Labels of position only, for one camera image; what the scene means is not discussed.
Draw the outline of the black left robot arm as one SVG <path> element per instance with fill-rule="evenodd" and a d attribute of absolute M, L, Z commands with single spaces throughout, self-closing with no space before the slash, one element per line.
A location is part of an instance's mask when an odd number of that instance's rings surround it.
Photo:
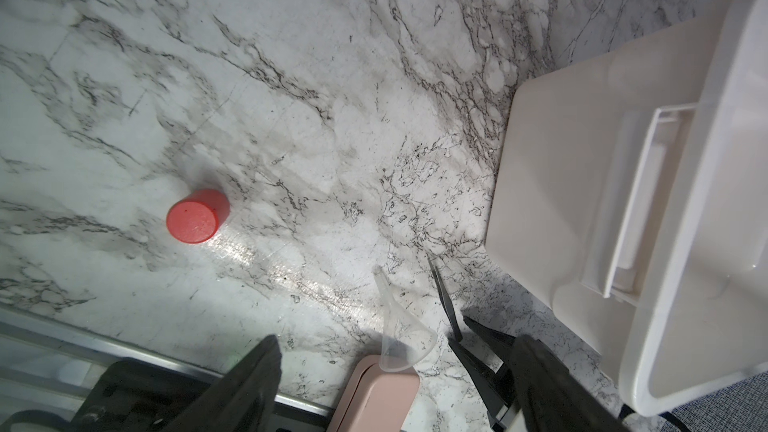
<path fill-rule="evenodd" d="M 480 327 L 501 359 L 489 368 L 456 340 L 452 351 L 469 372 L 494 431 L 623 431 L 632 414 L 603 408 L 541 341 Z M 275 337 L 259 343 L 213 384 L 126 359 L 112 364 L 73 418 L 24 410 L 1 424 L 4 431 L 295 431 L 318 421 L 305 415 L 278 423 L 276 403 L 281 354 Z M 379 355 L 355 367 L 328 431 L 398 431 L 419 390 L 413 368 L 384 369 Z"/>

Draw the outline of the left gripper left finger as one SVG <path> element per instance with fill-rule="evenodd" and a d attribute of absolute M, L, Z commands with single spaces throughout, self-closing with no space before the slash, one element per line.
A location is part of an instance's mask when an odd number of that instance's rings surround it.
<path fill-rule="evenodd" d="M 164 429 L 265 431 L 281 380 L 281 360 L 277 337 L 265 337 Z"/>

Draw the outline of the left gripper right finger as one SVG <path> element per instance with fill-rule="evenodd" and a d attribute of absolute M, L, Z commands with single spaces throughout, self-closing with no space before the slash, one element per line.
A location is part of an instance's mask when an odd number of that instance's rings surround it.
<path fill-rule="evenodd" d="M 529 431 L 624 431 L 541 341 L 521 335 L 510 355 L 517 401 Z"/>

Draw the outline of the metal tweezers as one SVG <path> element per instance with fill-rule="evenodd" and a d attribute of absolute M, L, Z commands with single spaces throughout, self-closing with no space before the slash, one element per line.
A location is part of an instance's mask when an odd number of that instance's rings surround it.
<path fill-rule="evenodd" d="M 457 342 L 461 342 L 463 340 L 463 334 L 458 324 L 453 302 L 445 286 L 442 275 L 437 267 L 436 257 L 432 252 L 429 252 L 429 251 L 427 251 L 426 254 L 427 254 L 427 261 L 430 267 L 432 278 L 437 288 L 439 300 L 441 302 L 442 308 L 451 326 L 452 337 Z"/>

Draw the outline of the clear plastic funnel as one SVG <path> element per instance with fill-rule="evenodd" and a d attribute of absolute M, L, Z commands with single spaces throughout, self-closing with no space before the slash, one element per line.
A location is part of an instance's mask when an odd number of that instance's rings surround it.
<path fill-rule="evenodd" d="M 396 301 L 380 266 L 373 268 L 373 277 L 384 308 L 380 367 L 389 373 L 403 372 L 431 353 L 437 334 Z"/>

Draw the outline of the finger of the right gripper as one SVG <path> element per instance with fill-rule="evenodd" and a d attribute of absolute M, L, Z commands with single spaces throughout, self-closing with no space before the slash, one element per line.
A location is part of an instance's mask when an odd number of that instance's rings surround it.
<path fill-rule="evenodd" d="M 509 359 L 515 343 L 515 336 L 493 330 L 470 317 L 464 317 L 463 320 L 469 329 L 478 335 L 499 359 Z"/>
<path fill-rule="evenodd" d="M 495 382 L 495 372 L 469 352 L 456 339 L 448 339 L 449 346 L 469 374 L 483 404 L 486 407 L 492 429 L 507 429 L 504 417 L 509 411 L 508 402 L 502 397 Z"/>

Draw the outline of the white plastic storage bin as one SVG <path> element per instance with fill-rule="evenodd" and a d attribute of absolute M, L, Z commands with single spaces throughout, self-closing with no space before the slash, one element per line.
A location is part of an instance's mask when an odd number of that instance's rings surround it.
<path fill-rule="evenodd" d="M 767 0 L 525 82 L 489 258 L 644 416 L 767 369 Z"/>

